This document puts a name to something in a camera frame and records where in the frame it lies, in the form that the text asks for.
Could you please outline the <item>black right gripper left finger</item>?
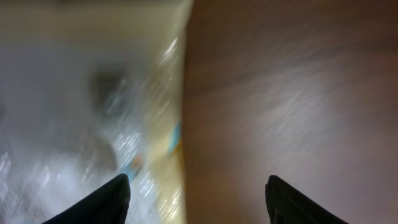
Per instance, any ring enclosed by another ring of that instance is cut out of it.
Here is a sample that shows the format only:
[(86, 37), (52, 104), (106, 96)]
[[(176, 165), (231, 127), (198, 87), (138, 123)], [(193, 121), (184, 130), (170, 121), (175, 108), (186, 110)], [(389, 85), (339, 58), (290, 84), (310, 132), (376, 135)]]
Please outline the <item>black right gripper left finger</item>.
[(126, 174), (119, 174), (44, 224), (124, 224), (131, 190)]

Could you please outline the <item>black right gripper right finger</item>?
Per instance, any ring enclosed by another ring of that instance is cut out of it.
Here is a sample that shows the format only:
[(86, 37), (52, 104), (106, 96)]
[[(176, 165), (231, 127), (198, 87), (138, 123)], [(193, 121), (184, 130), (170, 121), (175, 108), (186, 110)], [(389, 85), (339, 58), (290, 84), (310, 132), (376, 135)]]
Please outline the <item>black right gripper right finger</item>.
[(276, 175), (265, 186), (271, 224), (348, 224)]

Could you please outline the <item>yellow noodle packet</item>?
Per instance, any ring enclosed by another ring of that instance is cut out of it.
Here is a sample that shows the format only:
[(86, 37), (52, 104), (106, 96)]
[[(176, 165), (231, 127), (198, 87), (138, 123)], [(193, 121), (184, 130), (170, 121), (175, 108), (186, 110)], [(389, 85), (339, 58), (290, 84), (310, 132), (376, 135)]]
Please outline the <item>yellow noodle packet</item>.
[(1, 222), (44, 223), (126, 174), (125, 223), (185, 223), (191, 1), (1, 2)]

